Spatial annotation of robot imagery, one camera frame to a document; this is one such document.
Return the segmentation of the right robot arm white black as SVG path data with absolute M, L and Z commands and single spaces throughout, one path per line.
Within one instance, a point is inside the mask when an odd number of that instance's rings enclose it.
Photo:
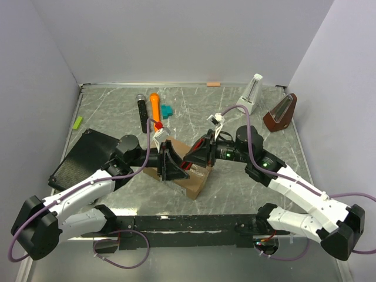
M 216 137 L 213 130 L 202 136 L 184 161 L 213 166 L 216 160 L 246 164 L 246 174 L 263 186 L 282 194 L 303 209 L 294 213 L 267 203 L 259 208 L 257 229 L 263 234 L 282 230 L 318 242 L 332 257 L 346 261 L 364 231 L 365 211 L 319 191 L 290 166 L 263 147 L 264 139 L 254 126 L 241 126 L 234 140 Z

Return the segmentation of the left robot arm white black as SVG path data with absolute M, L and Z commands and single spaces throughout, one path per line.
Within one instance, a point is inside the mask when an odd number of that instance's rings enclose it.
M 146 167 L 154 167 L 162 181 L 189 179 L 183 160 L 171 140 L 157 148 L 142 149 L 134 135 L 125 135 L 117 143 L 110 159 L 87 179 L 54 196 L 24 201 L 11 228 L 12 243 L 19 243 L 26 256 L 40 260 L 51 253 L 70 231 L 110 236 L 116 229 L 116 216 L 104 205 L 86 213 L 83 206 L 124 186 Z

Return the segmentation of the brown cardboard express box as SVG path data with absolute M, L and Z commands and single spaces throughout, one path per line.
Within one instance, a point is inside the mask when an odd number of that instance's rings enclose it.
M 190 176 L 189 179 L 178 179 L 172 181 L 163 182 L 160 177 L 157 175 L 157 169 L 153 167 L 147 167 L 143 169 L 143 172 L 154 178 L 155 180 L 163 183 L 165 186 L 181 193 L 182 195 L 195 200 L 199 193 L 204 189 L 207 178 L 211 173 L 211 167 L 202 168 L 193 164 L 188 170 Z

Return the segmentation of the red black utility knife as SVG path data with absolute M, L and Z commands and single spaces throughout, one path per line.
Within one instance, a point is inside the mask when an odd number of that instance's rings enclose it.
M 183 170 L 190 170 L 192 165 L 198 165 L 200 167 L 206 167 L 206 145 L 204 138 L 200 138 L 191 149 L 185 154 L 181 168 Z

